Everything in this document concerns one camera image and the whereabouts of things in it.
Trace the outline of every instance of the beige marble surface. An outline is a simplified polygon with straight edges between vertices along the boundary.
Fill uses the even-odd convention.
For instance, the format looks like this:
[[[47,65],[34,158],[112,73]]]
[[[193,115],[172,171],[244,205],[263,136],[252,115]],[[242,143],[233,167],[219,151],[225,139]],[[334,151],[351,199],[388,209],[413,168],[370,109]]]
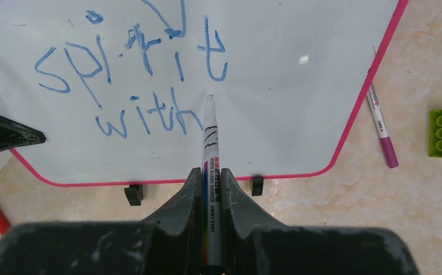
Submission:
[[[390,228],[409,245],[422,274],[442,274],[442,159],[427,157],[427,113],[442,108],[442,0],[410,2],[374,85],[399,168],[385,166],[364,104],[332,170],[269,181],[255,201],[289,225]],[[49,186],[12,158],[0,172],[0,205],[13,224],[139,220],[180,186],[147,186],[143,205],[129,207],[122,187]]]

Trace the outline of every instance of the purple marker cap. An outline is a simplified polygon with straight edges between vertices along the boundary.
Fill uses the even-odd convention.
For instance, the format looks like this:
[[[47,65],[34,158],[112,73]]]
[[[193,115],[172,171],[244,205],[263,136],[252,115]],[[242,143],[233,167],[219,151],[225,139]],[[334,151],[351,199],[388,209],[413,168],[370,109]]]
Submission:
[[[398,159],[396,159],[396,153],[394,152],[393,143],[389,137],[380,139],[381,147],[383,147],[383,153],[385,154],[386,164],[389,168],[398,167]]]

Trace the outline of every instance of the whiteboard marker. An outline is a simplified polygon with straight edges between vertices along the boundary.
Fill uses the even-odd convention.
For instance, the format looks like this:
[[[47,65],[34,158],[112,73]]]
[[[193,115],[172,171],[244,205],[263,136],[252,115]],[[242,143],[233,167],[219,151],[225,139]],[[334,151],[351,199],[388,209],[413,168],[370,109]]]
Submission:
[[[222,259],[221,173],[219,168],[219,144],[217,139],[216,105],[212,95],[207,96],[204,109],[204,165],[202,275],[221,275]]]
[[[378,129],[378,134],[380,135],[381,147],[383,148],[383,153],[385,154],[386,164],[389,168],[395,168],[398,166],[398,159],[396,158],[393,143],[391,143],[388,129],[386,129],[385,121],[383,120],[380,103],[378,101],[378,97],[376,97],[376,90],[374,89],[373,83],[371,83],[371,86],[369,87],[366,98],[367,102],[369,103],[369,108],[373,113],[376,129]]]

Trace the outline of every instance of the whiteboard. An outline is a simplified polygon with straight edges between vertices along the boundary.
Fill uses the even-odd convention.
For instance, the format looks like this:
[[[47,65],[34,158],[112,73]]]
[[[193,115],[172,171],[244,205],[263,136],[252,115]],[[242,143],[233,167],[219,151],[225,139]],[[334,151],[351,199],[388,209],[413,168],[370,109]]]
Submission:
[[[45,134],[14,154],[50,184],[179,182],[212,93],[223,167],[316,175],[406,3],[1,0],[0,115]]]

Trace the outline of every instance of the pink whiteboard frame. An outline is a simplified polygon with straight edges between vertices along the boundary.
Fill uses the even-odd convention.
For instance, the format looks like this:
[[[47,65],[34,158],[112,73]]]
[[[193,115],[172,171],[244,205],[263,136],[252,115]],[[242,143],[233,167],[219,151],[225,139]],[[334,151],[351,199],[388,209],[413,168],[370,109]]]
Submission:
[[[394,10],[393,16],[391,18],[391,21],[389,22],[388,28],[385,32],[385,35],[383,36],[383,39],[381,40],[381,45],[378,48],[378,52],[376,53],[376,56],[373,60],[373,63],[371,65],[371,68],[368,71],[366,80],[364,81],[364,84],[362,85],[361,91],[359,93],[359,96],[356,100],[356,103],[354,105],[353,110],[351,111],[351,115],[349,116],[349,119],[347,121],[346,126],[344,127],[344,131],[342,132],[341,139],[339,140],[339,143],[337,144],[337,147],[335,148],[334,155],[332,156],[329,164],[322,170],[318,172],[308,173],[308,174],[292,174],[292,175],[264,175],[263,178],[265,179],[287,179],[287,178],[304,178],[309,176],[317,176],[320,174],[323,174],[327,172],[332,166],[334,166],[335,161],[337,160],[337,157],[341,153],[342,146],[344,145],[344,142],[347,139],[347,136],[349,134],[349,131],[351,130],[354,121],[356,120],[357,114],[359,112],[359,109],[361,108],[362,103],[364,102],[364,99],[366,97],[367,91],[369,90],[369,86],[371,85],[371,82],[373,81],[374,76],[376,75],[376,71],[378,70],[381,60],[383,59],[383,56],[386,53],[386,50],[389,46],[389,43],[391,41],[391,38],[393,37],[393,34],[396,30],[396,27],[398,26],[398,23],[400,22],[400,19],[403,15],[403,12],[405,11],[405,8],[408,4],[409,0],[400,0],[398,4],[396,5],[396,8]],[[81,187],[81,186],[111,186],[111,185],[129,185],[129,184],[160,184],[160,183],[182,183],[185,181],[185,179],[167,179],[167,180],[143,180],[143,181],[135,181],[135,182],[88,182],[88,183],[57,183],[52,182],[46,178],[44,178],[42,175],[40,175],[37,170],[35,170],[30,163],[26,161],[26,159],[18,153],[17,150],[11,149],[11,153],[17,159],[28,169],[32,174],[37,177],[39,180],[48,183],[53,186],[59,186],[59,187]],[[237,180],[251,180],[252,176],[240,176],[236,177]]]

